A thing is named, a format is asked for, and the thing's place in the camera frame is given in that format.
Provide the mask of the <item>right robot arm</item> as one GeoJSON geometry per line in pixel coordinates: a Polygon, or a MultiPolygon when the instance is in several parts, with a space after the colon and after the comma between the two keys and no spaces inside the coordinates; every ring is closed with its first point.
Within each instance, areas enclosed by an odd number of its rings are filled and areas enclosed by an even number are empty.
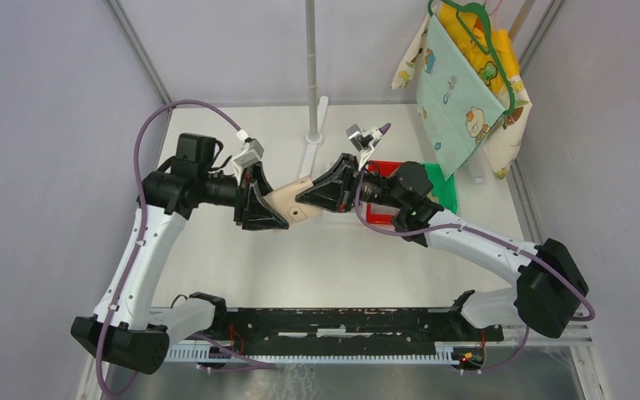
{"type": "Polygon", "coordinates": [[[403,162],[383,177],[377,167],[363,167],[344,153],[295,199],[331,213],[347,213],[360,203],[395,208],[391,229],[369,229],[457,255],[508,283],[504,289],[474,291],[458,299],[447,326],[459,340],[472,338],[481,328],[511,323],[560,338],[569,323],[595,318],[588,284],[563,243],[551,238],[526,242],[480,228],[434,202],[432,189],[419,162],[403,162]]]}

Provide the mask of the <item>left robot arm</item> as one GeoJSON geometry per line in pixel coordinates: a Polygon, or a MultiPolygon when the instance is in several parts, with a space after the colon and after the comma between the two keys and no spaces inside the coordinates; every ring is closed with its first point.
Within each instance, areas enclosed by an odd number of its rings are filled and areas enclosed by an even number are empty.
{"type": "Polygon", "coordinates": [[[171,347],[193,337],[219,339],[212,360],[243,350],[241,326],[222,297],[190,294],[178,307],[152,313],[153,295],[173,244],[201,204],[230,207],[244,230],[287,229],[289,223],[265,200],[272,189],[263,174],[260,142],[237,134],[242,151],[226,159],[234,170],[216,163],[223,144],[215,137],[183,133],[176,152],[142,180],[142,197],[122,260],[90,317],[76,317],[71,334],[96,359],[151,375],[171,347]]]}

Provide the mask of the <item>beige card holder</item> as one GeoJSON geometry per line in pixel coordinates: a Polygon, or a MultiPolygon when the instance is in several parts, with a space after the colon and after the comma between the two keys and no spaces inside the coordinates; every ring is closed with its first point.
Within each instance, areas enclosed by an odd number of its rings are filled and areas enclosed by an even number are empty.
{"type": "Polygon", "coordinates": [[[289,225],[301,223],[310,218],[319,216],[323,210],[319,207],[300,203],[296,196],[313,187],[313,180],[309,177],[301,177],[264,196],[264,200],[281,216],[289,225]]]}

